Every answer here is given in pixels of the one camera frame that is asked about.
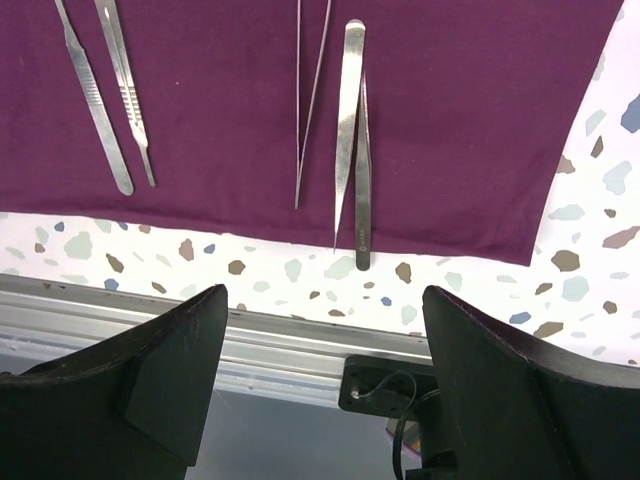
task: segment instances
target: terrazzo surface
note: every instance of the terrazzo surface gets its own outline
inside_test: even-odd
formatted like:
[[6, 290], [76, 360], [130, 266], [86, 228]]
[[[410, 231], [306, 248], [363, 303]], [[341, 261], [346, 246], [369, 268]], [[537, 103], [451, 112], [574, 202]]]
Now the terrazzo surface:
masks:
[[0, 272], [185, 299], [213, 283], [241, 310], [424, 335], [441, 285], [585, 356], [640, 363], [640, 1], [627, 0], [560, 159], [529, 268], [353, 253], [82, 217], [0, 213]]

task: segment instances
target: flat tweezers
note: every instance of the flat tweezers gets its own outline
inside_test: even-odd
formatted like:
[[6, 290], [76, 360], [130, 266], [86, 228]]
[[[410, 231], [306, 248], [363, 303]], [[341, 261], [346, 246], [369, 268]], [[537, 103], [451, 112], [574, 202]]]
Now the flat tweezers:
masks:
[[95, 3], [98, 16], [100, 17], [100, 24], [102, 25], [102, 32], [104, 33], [109, 54], [111, 55], [113, 69], [115, 70], [118, 85], [120, 86], [120, 96], [122, 97], [124, 108], [127, 111], [129, 126], [131, 127], [133, 138], [140, 149], [147, 180], [149, 180], [149, 184], [152, 187], [155, 187], [156, 180], [153, 176], [153, 170], [151, 169], [151, 162], [149, 161], [149, 154], [147, 152], [149, 141], [147, 140], [147, 133], [140, 113], [138, 94], [133, 83], [131, 65], [129, 64], [129, 57], [127, 56], [116, 2], [115, 0], [95, 0]]
[[365, 26], [360, 20], [351, 20], [347, 23], [340, 78], [340, 104], [338, 108], [333, 236], [333, 248], [335, 250], [344, 207], [344, 197], [349, 183], [349, 173], [353, 159], [353, 140], [357, 123], [355, 180], [356, 267], [358, 270], [368, 270], [371, 265], [371, 151], [367, 84], [362, 61], [364, 39]]

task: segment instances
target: stainless steel scalpel handle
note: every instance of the stainless steel scalpel handle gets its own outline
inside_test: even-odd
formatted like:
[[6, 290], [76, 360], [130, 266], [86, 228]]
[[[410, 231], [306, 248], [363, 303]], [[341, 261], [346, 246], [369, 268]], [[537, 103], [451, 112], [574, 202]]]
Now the stainless steel scalpel handle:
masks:
[[91, 65], [71, 26], [62, 0], [55, 0], [55, 2], [64, 27], [64, 39], [67, 44], [67, 49], [69, 50], [69, 55], [71, 56], [71, 62], [73, 63], [73, 67], [78, 75], [78, 80], [84, 91], [84, 96], [87, 100], [93, 123], [100, 136], [102, 148], [107, 156], [111, 173], [116, 181], [118, 190], [125, 195], [131, 195], [133, 193], [133, 183], [131, 182], [127, 165], [122, 157], [122, 152], [120, 152], [118, 140], [113, 133], [109, 116], [104, 108], [102, 96], [100, 95], [100, 90], [98, 90], [96, 79], [93, 76]]
[[113, 69], [116, 73], [118, 86], [120, 87], [122, 103], [124, 103], [127, 118], [129, 119], [129, 126], [131, 127], [133, 138], [140, 149], [142, 163], [144, 164], [149, 184], [155, 187], [156, 180], [148, 155], [149, 141], [142, 121], [138, 93], [133, 82], [133, 75], [131, 74], [131, 65], [124, 42], [120, 17], [118, 16], [118, 8], [115, 0], [95, 0], [95, 4], [98, 10], [98, 16], [100, 17], [102, 32], [104, 33], [104, 38], [109, 48], [111, 63], [113, 63]]
[[369, 107], [367, 82], [362, 74], [358, 104], [358, 141], [356, 151], [356, 267], [371, 266], [371, 143], [369, 140]]

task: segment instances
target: black cable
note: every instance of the black cable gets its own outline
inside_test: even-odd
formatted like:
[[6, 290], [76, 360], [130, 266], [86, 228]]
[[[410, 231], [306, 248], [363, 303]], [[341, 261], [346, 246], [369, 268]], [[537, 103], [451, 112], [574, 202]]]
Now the black cable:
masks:
[[380, 383], [378, 383], [378, 385], [376, 385], [376, 387], [371, 390], [370, 392], [367, 393], [363, 393], [360, 394], [360, 396], [358, 397], [358, 401], [363, 401], [363, 402], [370, 402], [374, 395], [376, 395], [380, 390], [382, 390], [384, 387], [387, 386], [387, 383], [389, 383], [391, 380], [393, 380], [396, 377], [407, 377], [409, 378], [409, 380], [411, 380], [411, 383], [413, 384], [413, 399], [415, 399], [415, 396], [418, 394], [418, 384], [416, 383], [416, 378], [411, 375], [409, 372], [405, 372], [402, 370], [398, 370], [397, 372], [393, 372], [390, 373], [389, 375], [387, 375], [386, 377], [384, 377]]
[[[396, 429], [393, 434], [393, 446], [391, 448], [391, 462], [393, 466], [393, 473], [396, 477], [396, 480], [404, 480], [404, 471], [402, 470], [402, 443], [404, 440], [404, 430], [407, 425], [407, 421], [411, 416], [411, 412], [413, 410], [414, 404], [416, 403], [416, 397], [418, 396], [418, 383], [416, 382], [416, 378], [409, 372], [405, 372], [399, 370], [397, 372], [390, 373], [386, 377], [384, 377], [378, 385], [375, 386], [371, 391], [361, 394], [358, 396], [359, 401], [370, 402], [373, 400], [373, 397], [380, 392], [391, 380], [396, 377], [407, 377], [411, 380], [413, 384], [413, 394], [411, 395], [411, 399], [407, 404], [406, 408], [398, 418], [398, 422], [396, 423]], [[440, 395], [440, 390], [437, 388], [435, 390], [431, 390], [425, 393], [422, 397], [418, 399], [418, 403], [425, 402], [432, 397]]]
[[[430, 392], [425, 393], [422, 397], [418, 399], [418, 403], [425, 402], [432, 397], [440, 395], [440, 390], [437, 388], [435, 390], [431, 390]], [[404, 440], [404, 430], [406, 428], [407, 420], [409, 420], [409, 416], [411, 415], [411, 411], [413, 410], [413, 404], [415, 403], [415, 395], [411, 399], [407, 408], [405, 408], [402, 415], [398, 419], [398, 423], [396, 424], [396, 430], [394, 432], [393, 437], [393, 448], [391, 451], [391, 461], [393, 465], [393, 473], [396, 476], [396, 480], [404, 480], [404, 471], [402, 470], [402, 443]]]

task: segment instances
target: metal bracket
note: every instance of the metal bracket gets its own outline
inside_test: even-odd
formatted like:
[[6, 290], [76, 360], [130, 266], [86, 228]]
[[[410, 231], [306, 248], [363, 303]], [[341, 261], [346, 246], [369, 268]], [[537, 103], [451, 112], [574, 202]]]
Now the metal bracket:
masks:
[[[376, 388], [388, 375], [401, 371], [411, 374], [416, 379], [416, 398], [438, 388], [431, 363], [410, 363], [352, 355], [345, 360], [338, 405], [347, 412], [399, 418], [413, 395], [413, 383], [406, 376], [399, 375], [390, 380], [370, 401], [364, 401], [360, 397]], [[416, 413], [414, 410], [409, 420], [416, 421]]]

